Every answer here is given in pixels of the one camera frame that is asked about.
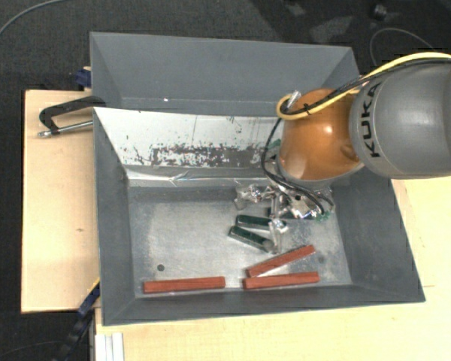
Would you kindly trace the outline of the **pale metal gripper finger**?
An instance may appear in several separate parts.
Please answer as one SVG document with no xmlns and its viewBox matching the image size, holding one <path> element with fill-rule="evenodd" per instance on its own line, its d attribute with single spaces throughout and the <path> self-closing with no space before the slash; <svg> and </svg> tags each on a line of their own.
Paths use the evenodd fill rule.
<svg viewBox="0 0 451 361">
<path fill-rule="evenodd" d="M 274 218 L 269 223 L 269 230 L 274 242 L 274 249 L 281 251 L 283 246 L 283 235 L 287 233 L 287 225 L 280 219 Z"/>
<path fill-rule="evenodd" d="M 258 204 L 275 197 L 272 187 L 260 187 L 256 184 L 236 188 L 234 200 L 237 209 L 245 209 L 249 204 Z"/>
</svg>

